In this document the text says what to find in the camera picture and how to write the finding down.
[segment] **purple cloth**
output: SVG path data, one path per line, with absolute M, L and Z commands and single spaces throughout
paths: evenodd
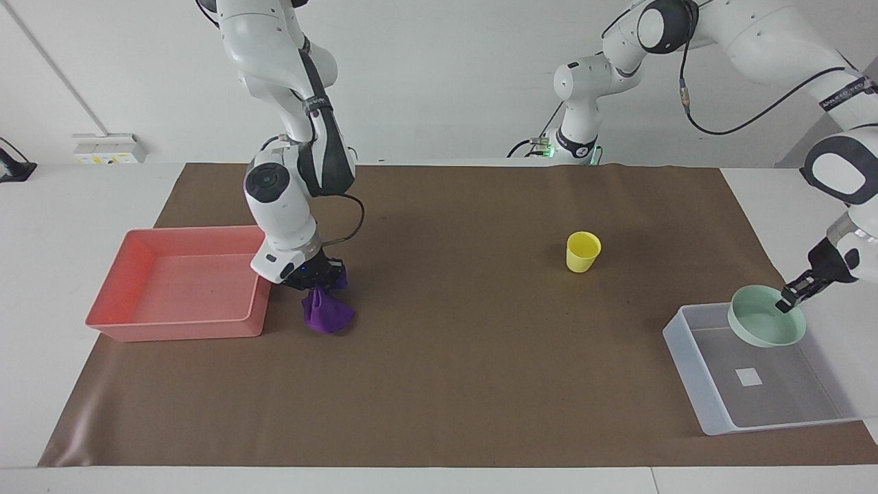
M 342 276 L 328 289 L 313 288 L 302 301 L 305 309 L 305 324 L 321 333 L 332 334 L 347 326 L 356 313 L 351 307 L 335 299 L 329 290 L 343 290 L 348 287 L 348 274 Z

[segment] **pink tray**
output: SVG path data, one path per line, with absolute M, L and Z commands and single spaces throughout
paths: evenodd
M 118 341 L 259 336 L 271 284 L 250 260 L 264 238 L 255 226 L 131 230 L 85 324 Z

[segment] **brown paper mat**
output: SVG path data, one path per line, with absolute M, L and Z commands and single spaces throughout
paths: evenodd
M 240 165 L 190 164 L 158 227 L 249 224 Z M 101 337 L 40 465 L 878 463 L 861 423 L 706 437 L 661 331 L 782 280 L 718 170 L 362 167 L 333 247 L 343 335 L 275 287 L 259 338 Z M 356 206 L 313 201 L 325 238 Z M 597 233 L 585 275 L 564 241 Z

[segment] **green bowl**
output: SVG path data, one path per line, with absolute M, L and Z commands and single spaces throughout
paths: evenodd
M 787 314 L 774 304 L 781 292 L 771 287 L 750 285 L 731 298 L 729 325 L 738 338 L 753 346 L 774 348 L 798 343 L 805 336 L 805 315 L 798 307 Z

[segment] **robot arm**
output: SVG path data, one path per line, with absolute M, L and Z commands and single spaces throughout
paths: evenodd
M 550 133 L 550 145 L 574 162 L 586 162 L 600 130 L 599 98 L 638 85 L 648 54 L 714 43 L 755 83 L 801 85 L 843 129 L 811 150 L 802 174 L 849 205 L 848 212 L 809 254 L 811 269 L 784 287 L 778 308 L 790 311 L 834 282 L 878 282 L 875 84 L 851 68 L 789 0 L 634 0 L 606 31 L 603 52 L 558 68 L 555 91 L 567 109 L 561 127 Z M 697 126 L 682 74 L 680 98 Z
M 267 280 L 303 290 L 329 287 L 343 271 L 341 261 L 323 252 L 306 196 L 344 194 L 355 178 L 354 159 L 325 91 L 337 77 L 335 59 L 299 28 L 295 8 L 306 2 L 218 0 L 215 5 L 223 44 L 241 82 L 274 107 L 286 129 L 276 139 L 280 146 L 267 145 L 256 155 L 244 180 L 250 211 L 265 232 L 251 266 Z

